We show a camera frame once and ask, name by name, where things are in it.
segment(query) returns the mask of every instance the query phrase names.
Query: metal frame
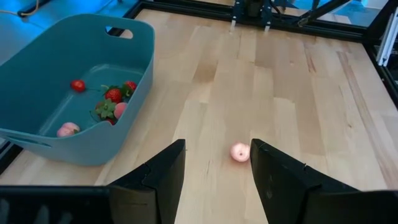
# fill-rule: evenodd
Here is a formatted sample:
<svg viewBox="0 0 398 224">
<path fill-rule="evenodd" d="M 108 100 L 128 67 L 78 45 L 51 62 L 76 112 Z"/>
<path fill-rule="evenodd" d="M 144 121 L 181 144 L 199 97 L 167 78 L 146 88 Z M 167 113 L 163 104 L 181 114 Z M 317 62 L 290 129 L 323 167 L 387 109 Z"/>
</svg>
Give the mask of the metal frame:
<svg viewBox="0 0 398 224">
<path fill-rule="evenodd" d="M 227 6 L 194 0 L 141 0 L 130 8 L 123 17 L 134 19 L 141 10 L 151 9 L 221 21 L 232 22 L 235 20 L 236 23 L 239 24 L 262 28 L 265 28 L 265 26 L 268 25 L 267 22 L 270 21 L 271 29 L 362 43 L 383 81 L 384 86 L 390 94 L 391 99 L 398 108 L 398 87 L 388 69 L 377 64 L 377 53 L 374 47 L 375 45 L 381 44 L 382 35 L 387 27 L 391 14 L 395 12 L 398 6 L 398 0 L 389 0 L 369 27 L 317 20 L 320 16 L 343 6 L 348 0 L 332 0 L 319 8 L 317 8 L 318 1 L 315 1 L 313 9 L 301 16 L 290 16 L 267 11 L 265 14 L 262 14 L 262 18 L 268 16 L 266 20 L 247 16 L 239 16 L 239 19 L 233 18 L 237 16 L 236 13 L 239 12 L 236 7 L 242 2 L 244 2 L 244 0 L 236 0 L 234 6 Z M 109 34 L 120 35 L 122 32 L 123 30 L 121 29 L 112 28 Z M 8 144 L 0 148 L 0 174 L 21 151 L 22 149 L 19 146 L 13 144 Z"/>
</svg>

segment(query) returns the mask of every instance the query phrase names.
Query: pink peach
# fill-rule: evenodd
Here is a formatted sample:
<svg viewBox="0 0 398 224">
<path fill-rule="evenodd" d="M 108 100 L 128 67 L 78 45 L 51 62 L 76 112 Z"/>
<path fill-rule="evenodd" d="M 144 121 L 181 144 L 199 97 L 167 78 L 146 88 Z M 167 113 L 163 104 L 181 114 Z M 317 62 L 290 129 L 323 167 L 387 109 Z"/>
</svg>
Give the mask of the pink peach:
<svg viewBox="0 0 398 224">
<path fill-rule="evenodd" d="M 58 137 L 65 137 L 65 136 L 71 136 L 74 135 L 75 132 L 72 129 L 69 128 L 65 128 L 65 127 L 61 127 L 58 131 L 57 131 L 57 136 Z"/>
<path fill-rule="evenodd" d="M 77 124 L 72 123 L 72 122 L 66 122 L 65 124 L 62 125 L 62 127 L 63 128 L 67 128 L 67 129 L 71 129 L 72 131 L 73 130 L 76 130 L 78 132 L 80 131 L 79 126 L 77 126 Z"/>
<path fill-rule="evenodd" d="M 246 162 L 250 158 L 250 146 L 237 142 L 231 146 L 231 156 L 238 162 Z"/>
<path fill-rule="evenodd" d="M 113 111 L 114 117 L 116 119 L 119 119 L 122 116 L 123 111 L 126 109 L 126 107 L 127 103 L 118 103 Z"/>
</svg>

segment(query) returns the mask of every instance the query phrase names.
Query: strawberry leaves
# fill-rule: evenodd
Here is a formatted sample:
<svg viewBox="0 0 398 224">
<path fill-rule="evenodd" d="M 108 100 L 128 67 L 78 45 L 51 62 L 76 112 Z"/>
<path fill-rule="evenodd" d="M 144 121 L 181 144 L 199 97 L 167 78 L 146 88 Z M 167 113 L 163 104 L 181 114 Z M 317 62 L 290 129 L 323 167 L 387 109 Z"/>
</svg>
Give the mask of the strawberry leaves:
<svg viewBox="0 0 398 224">
<path fill-rule="evenodd" d="M 97 105 L 95 113 L 100 116 L 101 119 L 114 118 L 113 111 L 115 107 L 116 103 L 113 103 L 110 99 L 106 99 Z"/>
</svg>

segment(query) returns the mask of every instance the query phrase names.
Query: wooden table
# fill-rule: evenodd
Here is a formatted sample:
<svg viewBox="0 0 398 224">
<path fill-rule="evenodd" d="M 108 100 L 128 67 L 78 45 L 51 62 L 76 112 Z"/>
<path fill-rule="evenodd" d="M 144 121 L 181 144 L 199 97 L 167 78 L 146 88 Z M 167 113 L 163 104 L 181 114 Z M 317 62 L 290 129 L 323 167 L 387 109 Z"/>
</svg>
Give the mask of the wooden table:
<svg viewBox="0 0 398 224">
<path fill-rule="evenodd" d="M 361 190 L 398 189 L 398 112 L 361 44 L 143 10 L 154 86 L 121 152 L 100 167 L 24 151 L 0 184 L 101 185 L 187 140 L 176 223 L 266 223 L 236 141 L 260 138 Z"/>
</svg>

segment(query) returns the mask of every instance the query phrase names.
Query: teal plastic basin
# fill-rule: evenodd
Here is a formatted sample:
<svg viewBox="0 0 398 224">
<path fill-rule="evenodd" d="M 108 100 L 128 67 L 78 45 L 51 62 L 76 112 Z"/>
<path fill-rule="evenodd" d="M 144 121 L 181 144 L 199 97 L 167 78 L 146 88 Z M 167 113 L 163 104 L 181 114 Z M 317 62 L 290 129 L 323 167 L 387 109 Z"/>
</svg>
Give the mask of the teal plastic basin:
<svg viewBox="0 0 398 224">
<path fill-rule="evenodd" d="M 109 26 L 133 37 L 111 36 Z M 56 23 L 0 67 L 0 137 L 48 159 L 84 166 L 109 161 L 152 86 L 154 39 L 149 24 L 131 19 L 82 14 Z M 93 89 L 130 80 L 137 89 L 113 126 L 90 114 L 103 91 L 76 93 L 70 82 L 77 79 Z M 82 131 L 58 138 L 65 122 Z"/>
</svg>

